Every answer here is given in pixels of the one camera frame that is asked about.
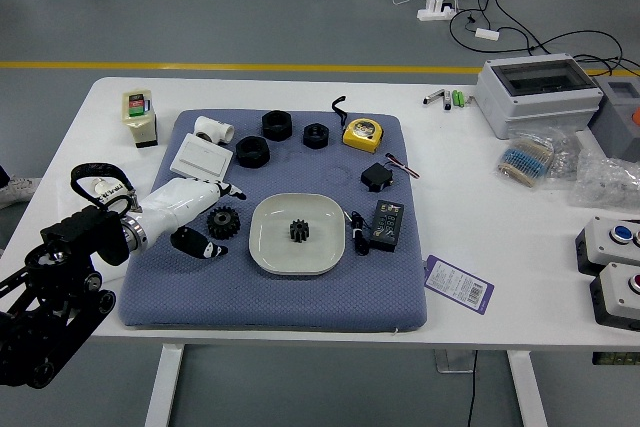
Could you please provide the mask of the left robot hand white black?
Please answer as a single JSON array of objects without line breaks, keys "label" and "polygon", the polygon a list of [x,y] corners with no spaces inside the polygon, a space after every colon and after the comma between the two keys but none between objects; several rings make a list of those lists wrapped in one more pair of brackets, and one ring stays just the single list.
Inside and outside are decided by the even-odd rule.
[{"label": "left robot hand white black", "polygon": [[130,251],[147,251],[162,234],[173,234],[186,226],[225,195],[246,199],[239,188],[225,182],[171,179],[139,203],[139,212],[122,220],[123,230],[131,233]]}]

